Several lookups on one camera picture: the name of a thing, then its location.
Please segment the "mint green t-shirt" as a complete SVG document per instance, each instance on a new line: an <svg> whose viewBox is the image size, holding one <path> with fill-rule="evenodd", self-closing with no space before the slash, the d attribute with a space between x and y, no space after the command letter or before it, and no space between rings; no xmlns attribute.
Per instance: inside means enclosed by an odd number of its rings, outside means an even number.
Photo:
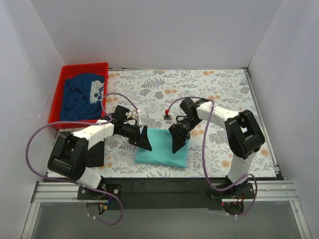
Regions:
<svg viewBox="0 0 319 239"><path fill-rule="evenodd" d="M152 151L139 148L135 163L187 167L188 141L178 152L172 153L172 137L168 129L148 128Z"/></svg>

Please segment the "floral patterned table mat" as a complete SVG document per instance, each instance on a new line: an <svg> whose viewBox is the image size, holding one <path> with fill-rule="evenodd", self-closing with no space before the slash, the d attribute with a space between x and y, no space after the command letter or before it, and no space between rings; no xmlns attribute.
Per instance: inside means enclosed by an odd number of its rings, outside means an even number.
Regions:
<svg viewBox="0 0 319 239"><path fill-rule="evenodd" d="M245 72L237 70L111 70L108 74L106 109L118 105L132 111L148 113L144 123L149 128L167 129L166 109L181 115L182 97L207 98L217 106L257 114L254 98ZM105 142L104 165L94 168L103 177L224 177L230 169L232 151L226 131L202 122L190 133L187 167L139 164L134 159L137 148L121 136Z"/></svg>

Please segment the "aluminium mounting rail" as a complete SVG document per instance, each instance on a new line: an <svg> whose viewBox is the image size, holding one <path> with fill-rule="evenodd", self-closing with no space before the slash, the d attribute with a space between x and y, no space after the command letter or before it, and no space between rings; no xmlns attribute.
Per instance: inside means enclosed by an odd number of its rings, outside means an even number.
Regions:
<svg viewBox="0 0 319 239"><path fill-rule="evenodd" d="M118 189L109 187L116 192L121 201L129 196L203 196L207 197L207 183L198 180L124 180ZM257 192L257 201L297 201L299 199L293 182L291 181L259 181L257 186L249 185L245 192L245 201L253 199L253 192ZM40 182L35 186L32 202L72 202L72 201L106 201L99 194L71 183Z"/></svg>

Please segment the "navy blue printed t-shirt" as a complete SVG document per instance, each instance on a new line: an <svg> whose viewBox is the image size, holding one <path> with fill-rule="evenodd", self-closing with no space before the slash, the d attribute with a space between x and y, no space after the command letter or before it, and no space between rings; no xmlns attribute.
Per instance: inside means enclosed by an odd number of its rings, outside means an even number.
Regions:
<svg viewBox="0 0 319 239"><path fill-rule="evenodd" d="M78 74L64 84L61 121L95 120L102 114L101 99L105 77L94 74Z"/></svg>

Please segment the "folded black t-shirt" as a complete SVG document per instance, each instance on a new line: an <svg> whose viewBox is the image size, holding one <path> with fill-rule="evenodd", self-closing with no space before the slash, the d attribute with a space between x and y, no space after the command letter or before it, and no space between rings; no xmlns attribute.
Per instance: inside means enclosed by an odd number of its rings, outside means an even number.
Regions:
<svg viewBox="0 0 319 239"><path fill-rule="evenodd" d="M102 167L104 165L105 142L100 141L92 146L87 153L86 166L89 168Z"/></svg>

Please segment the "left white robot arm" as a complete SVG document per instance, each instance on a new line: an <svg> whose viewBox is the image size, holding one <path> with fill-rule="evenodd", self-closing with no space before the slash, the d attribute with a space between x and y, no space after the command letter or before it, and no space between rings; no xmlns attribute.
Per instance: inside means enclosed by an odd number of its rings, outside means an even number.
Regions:
<svg viewBox="0 0 319 239"><path fill-rule="evenodd" d="M48 169L74 182L89 187L90 195L95 199L105 196L106 187L101 184L102 176L87 166L89 150L106 138L120 135L128 139L129 144L152 150L147 136L147 126L129 124L127 121L130 110L117 106L108 117L104 116L96 125L88 126L75 132L62 132L48 161Z"/></svg>

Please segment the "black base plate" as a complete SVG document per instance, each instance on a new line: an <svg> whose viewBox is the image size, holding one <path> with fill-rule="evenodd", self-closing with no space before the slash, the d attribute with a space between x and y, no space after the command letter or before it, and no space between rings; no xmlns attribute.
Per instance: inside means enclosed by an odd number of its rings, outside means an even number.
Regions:
<svg viewBox="0 0 319 239"><path fill-rule="evenodd" d="M124 209L222 210L222 200L246 202L255 195L251 183L216 192L205 178L105 178L99 190L114 194Z"/></svg>

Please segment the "red plastic bin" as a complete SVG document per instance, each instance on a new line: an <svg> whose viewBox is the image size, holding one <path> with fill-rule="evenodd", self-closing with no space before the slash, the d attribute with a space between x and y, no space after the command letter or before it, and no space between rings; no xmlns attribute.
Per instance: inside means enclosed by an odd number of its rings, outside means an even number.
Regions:
<svg viewBox="0 0 319 239"><path fill-rule="evenodd" d="M109 64L107 62L63 66L57 83L48 122L53 123L61 121L60 113L62 112L62 100L66 80L85 73L97 74L104 79L102 92L105 94L107 92L108 69Z"/></svg>

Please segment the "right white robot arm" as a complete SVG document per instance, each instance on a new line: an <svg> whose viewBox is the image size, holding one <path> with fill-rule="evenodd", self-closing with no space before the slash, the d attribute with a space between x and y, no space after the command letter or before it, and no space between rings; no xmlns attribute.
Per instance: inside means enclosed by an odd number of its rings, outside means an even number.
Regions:
<svg viewBox="0 0 319 239"><path fill-rule="evenodd" d="M169 127L168 139L164 139L158 133L155 134L155 138L162 144L169 143L169 153L175 154L186 146L190 132L203 120L225 129L229 147L233 152L232 164L225 183L217 186L209 183L208 192L214 196L239 197L248 184L248 178L253 177L249 173L251 162L265 143L265 137L253 113L249 110L226 110L215 106L212 100L204 98L198 98L194 102L190 97L181 98L180 108L185 116L183 120L177 120Z"/></svg>

